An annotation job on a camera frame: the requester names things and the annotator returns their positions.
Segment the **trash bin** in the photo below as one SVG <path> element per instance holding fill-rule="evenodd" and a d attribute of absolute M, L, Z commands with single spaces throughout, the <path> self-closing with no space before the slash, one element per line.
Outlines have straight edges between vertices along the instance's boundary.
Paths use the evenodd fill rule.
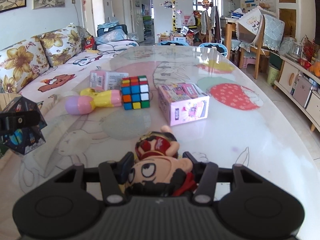
<path fill-rule="evenodd" d="M 269 85 L 273 86 L 275 84 L 275 80 L 277 80 L 279 77 L 279 72 L 280 72 L 280 70 L 278 70 L 272 64 L 269 64 L 269 73 L 268 73 L 268 78 L 267 78 L 267 83 Z"/>

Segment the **rubik's cube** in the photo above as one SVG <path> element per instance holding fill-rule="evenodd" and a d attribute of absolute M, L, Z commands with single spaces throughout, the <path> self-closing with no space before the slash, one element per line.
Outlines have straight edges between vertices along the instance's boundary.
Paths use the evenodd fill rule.
<path fill-rule="evenodd" d="M 121 92 L 125 110 L 150 107 L 149 85 L 146 76 L 123 78 Z"/>

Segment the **pink stool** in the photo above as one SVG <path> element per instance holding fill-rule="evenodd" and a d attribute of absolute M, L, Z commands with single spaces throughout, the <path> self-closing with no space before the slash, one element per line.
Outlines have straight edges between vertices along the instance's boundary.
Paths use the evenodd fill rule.
<path fill-rule="evenodd" d="M 252 57 L 244 57 L 243 59 L 243 64 L 242 64 L 242 68 L 247 68 L 248 64 L 255 64 L 256 63 L 256 59 L 252 58 Z"/>

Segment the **barcode sticker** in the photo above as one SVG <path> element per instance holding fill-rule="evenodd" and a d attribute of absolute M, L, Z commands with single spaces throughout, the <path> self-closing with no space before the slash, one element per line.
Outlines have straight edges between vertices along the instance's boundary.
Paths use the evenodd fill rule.
<path fill-rule="evenodd" d="M 102 86 L 102 76 L 98 76 L 98 86 Z"/>
<path fill-rule="evenodd" d="M 95 88 L 97 87 L 97 74 L 96 73 L 91 73 L 90 77 L 90 87 Z"/>

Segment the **drawer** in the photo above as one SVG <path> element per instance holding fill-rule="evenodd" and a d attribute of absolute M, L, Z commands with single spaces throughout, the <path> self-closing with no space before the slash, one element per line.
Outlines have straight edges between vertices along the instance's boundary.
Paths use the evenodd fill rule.
<path fill-rule="evenodd" d="M 317 92 L 312 93 L 306 110 L 315 119 L 316 123 L 320 124 L 320 98 L 315 93 Z"/>
<path fill-rule="evenodd" d="M 299 70 L 288 62 L 284 63 L 279 84 L 282 85 L 289 93 L 291 92 L 294 80 L 299 73 Z"/>

